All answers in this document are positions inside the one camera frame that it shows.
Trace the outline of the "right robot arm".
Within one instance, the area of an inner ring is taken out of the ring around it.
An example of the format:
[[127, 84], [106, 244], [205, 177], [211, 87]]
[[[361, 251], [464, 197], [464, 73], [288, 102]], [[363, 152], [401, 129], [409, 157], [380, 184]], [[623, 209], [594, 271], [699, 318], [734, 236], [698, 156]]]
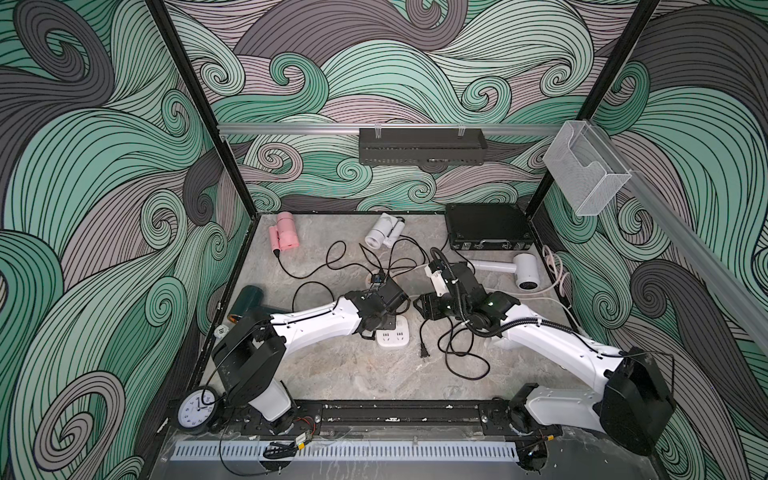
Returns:
[[599, 343], [513, 295], [487, 292], [465, 263], [434, 260], [424, 271], [434, 289], [420, 298], [424, 318], [452, 318], [491, 346], [531, 350], [583, 383], [581, 389], [524, 385], [508, 404], [514, 431], [575, 427], [602, 433], [637, 455], [654, 452], [676, 402], [650, 352]]

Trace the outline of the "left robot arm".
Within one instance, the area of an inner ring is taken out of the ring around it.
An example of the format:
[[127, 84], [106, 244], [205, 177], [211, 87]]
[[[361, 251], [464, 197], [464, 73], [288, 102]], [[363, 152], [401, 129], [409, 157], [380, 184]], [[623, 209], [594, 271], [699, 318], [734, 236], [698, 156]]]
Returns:
[[226, 402], [249, 407], [274, 429], [297, 416], [287, 388], [275, 379], [282, 360], [322, 341], [374, 333], [396, 317], [408, 295], [390, 277], [365, 290], [340, 295], [327, 305], [275, 313], [260, 304], [248, 309], [213, 348], [211, 359]]

